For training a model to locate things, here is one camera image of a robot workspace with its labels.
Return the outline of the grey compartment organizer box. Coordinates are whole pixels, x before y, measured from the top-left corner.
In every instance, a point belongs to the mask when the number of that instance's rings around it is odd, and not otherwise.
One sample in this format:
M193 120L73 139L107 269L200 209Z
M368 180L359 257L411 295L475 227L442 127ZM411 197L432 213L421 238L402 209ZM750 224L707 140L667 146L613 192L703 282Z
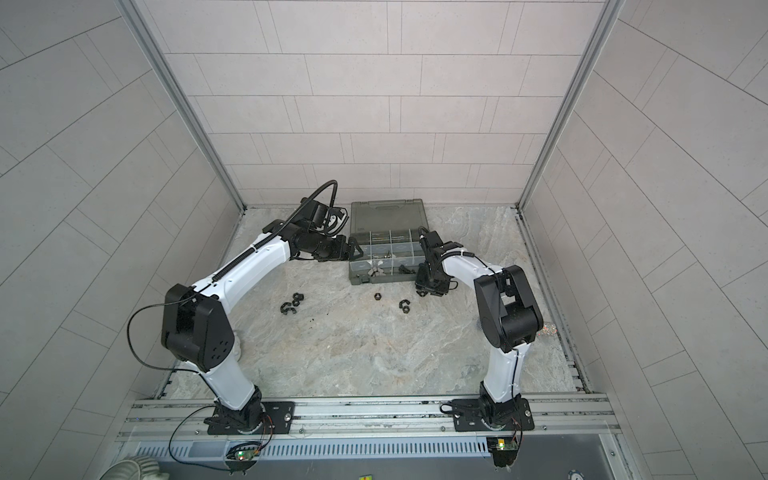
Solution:
M420 199L354 202L350 233L363 256L349 262L350 283L413 282L425 262L419 229L427 226Z

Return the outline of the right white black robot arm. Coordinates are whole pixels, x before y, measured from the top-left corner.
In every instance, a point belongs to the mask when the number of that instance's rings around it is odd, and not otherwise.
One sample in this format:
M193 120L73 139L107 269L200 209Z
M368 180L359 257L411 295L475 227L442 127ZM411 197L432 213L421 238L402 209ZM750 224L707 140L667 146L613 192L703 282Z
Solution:
M472 288L479 321L491 346L486 376L480 386L478 413L494 427L510 421L518 409L525 356L544 321L524 270L483 261L457 242L445 242L435 231L419 229L425 262L415 280L421 296L444 296L457 281Z

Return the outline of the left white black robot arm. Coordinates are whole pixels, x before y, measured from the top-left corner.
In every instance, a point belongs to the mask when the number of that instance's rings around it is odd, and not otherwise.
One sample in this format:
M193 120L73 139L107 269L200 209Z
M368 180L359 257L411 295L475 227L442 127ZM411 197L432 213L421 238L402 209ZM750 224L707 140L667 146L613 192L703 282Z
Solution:
M260 402L257 387L238 364L239 341L229 313L268 273L302 253L319 262L360 257L358 244L341 234L348 218L343 207L304 198L290 219L271 222L219 270L166 293L161 344L202 376L222 410L242 414Z

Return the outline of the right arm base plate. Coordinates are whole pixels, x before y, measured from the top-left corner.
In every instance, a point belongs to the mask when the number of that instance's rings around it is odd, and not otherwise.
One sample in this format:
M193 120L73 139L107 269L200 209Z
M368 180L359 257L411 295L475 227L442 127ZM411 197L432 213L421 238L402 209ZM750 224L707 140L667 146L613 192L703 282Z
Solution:
M440 412L452 418L457 432L527 432L535 429L527 399L518 395L494 403L485 397L453 399L440 405Z

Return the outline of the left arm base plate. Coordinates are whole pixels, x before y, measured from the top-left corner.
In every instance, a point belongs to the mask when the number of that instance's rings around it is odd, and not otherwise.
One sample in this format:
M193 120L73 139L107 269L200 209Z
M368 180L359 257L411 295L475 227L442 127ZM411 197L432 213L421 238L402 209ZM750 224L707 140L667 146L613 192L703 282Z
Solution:
M204 420L209 435L268 435L290 431L296 404L268 401L247 405L243 410L230 410L216 403L214 413Z

